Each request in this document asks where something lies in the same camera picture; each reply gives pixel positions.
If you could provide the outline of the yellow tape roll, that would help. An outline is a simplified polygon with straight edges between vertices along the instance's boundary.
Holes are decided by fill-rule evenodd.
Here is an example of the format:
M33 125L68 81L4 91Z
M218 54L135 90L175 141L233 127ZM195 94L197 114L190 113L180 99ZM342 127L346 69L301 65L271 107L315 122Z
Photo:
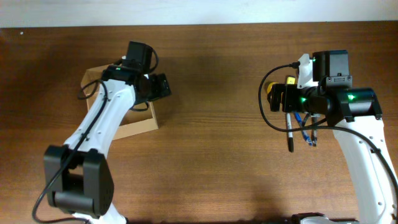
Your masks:
M267 95L270 94L270 92L271 92L271 90L272 90L272 87L273 87L275 84L277 84L277 82L270 82L270 83L268 83L268 86L267 86L267 89L266 89Z

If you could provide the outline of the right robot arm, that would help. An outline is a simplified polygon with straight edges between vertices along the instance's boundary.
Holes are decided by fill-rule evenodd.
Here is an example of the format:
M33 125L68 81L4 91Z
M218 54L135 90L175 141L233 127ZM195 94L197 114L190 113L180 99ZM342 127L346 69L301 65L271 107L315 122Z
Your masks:
M397 175L385 143L382 109L371 88L353 88L348 52L303 54L288 65L296 84L259 86L271 111L323 115L298 131L330 129L346 159L360 223L397 223Z

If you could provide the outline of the cardboard box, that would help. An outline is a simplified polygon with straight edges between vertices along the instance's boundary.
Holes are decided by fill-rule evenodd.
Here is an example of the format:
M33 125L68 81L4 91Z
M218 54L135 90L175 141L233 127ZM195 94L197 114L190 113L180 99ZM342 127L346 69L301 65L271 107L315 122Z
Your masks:
M102 71L107 67L108 65L102 65L87 69L81 80L81 87L84 87L93 80L99 79ZM129 110L121 121L113 139L122 139L158 129L159 125L157 123L154 105L152 102L149 102L148 105L149 108L146 111Z

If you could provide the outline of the black sharpie marker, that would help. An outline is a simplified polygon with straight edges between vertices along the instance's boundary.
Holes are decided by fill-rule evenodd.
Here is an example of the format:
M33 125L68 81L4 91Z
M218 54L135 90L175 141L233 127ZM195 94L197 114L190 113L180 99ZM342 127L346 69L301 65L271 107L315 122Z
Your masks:
M291 122L290 115L287 113L285 115L285 117L286 117L287 129L292 129L292 122ZM287 136L288 136L288 150L289 150L289 152L294 152L294 137L293 137L293 133L292 132L288 132Z

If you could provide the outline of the yellow highlighter marker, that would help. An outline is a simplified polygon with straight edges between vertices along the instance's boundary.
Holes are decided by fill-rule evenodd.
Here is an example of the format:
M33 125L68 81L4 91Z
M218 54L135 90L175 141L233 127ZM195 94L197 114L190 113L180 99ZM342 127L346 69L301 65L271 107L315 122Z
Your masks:
M288 77L286 78L286 84L288 84L288 85L294 85L294 84L295 84L295 77L288 76Z

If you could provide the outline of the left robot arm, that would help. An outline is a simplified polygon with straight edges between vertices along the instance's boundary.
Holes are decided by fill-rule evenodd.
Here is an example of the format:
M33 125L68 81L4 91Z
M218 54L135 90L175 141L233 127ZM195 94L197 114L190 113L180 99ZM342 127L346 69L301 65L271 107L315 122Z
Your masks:
M81 87L78 99L95 100L78 129L44 154L45 187L32 209L35 222L43 222L37 211L46 198L51 207L68 214L67 222L128 223L113 204L107 155L128 112L141 111L139 104L148 110L149 103L172 93L165 74L155 74L152 62L159 62L157 52L131 41L124 57Z

